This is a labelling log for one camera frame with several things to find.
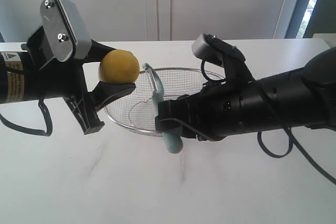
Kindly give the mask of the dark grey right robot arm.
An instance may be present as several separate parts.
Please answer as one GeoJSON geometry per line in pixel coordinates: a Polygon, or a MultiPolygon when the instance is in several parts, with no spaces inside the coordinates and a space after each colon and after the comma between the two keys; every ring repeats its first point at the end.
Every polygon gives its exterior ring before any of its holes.
{"type": "Polygon", "coordinates": [[[295,70],[255,81],[207,84],[200,92],[159,104],[155,128],[186,138],[305,126],[335,129],[335,49],[295,70]]]}

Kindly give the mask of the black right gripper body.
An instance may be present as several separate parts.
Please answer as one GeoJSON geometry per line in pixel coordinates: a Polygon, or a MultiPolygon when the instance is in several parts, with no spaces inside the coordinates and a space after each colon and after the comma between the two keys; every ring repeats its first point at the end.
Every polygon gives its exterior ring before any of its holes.
{"type": "Polygon", "coordinates": [[[201,140],[220,141],[227,136],[260,131],[260,84],[257,80],[240,85],[211,80],[200,92],[184,97],[200,100],[201,122],[180,122],[201,140]]]}

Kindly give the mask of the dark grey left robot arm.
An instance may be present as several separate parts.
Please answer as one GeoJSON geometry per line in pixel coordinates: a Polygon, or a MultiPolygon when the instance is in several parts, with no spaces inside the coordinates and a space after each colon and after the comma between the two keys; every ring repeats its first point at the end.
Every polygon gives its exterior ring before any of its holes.
{"type": "Polygon", "coordinates": [[[118,84],[99,81],[92,91],[88,91],[83,65],[99,62],[107,53],[115,51],[93,40],[84,58],[71,57],[61,62],[54,56],[43,27],[39,27],[27,43],[21,45],[21,51],[1,52],[1,103],[37,100],[46,129],[20,126],[3,116],[1,122],[25,134],[50,136],[53,123],[44,100],[63,98],[84,134],[100,131],[104,122],[99,119],[98,111],[130,95],[135,90],[135,82],[118,84]]]}

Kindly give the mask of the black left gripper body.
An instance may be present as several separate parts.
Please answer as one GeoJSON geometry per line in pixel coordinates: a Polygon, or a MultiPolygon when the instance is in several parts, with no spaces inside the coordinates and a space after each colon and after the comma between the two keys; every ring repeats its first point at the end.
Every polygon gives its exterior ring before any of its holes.
{"type": "Polygon", "coordinates": [[[42,100],[62,97],[81,126],[84,134],[92,134],[104,126],[98,117],[88,91],[82,60],[60,62],[51,57],[51,49],[44,29],[40,26],[22,48],[32,58],[33,67],[27,73],[32,77],[32,94],[42,100]]]}

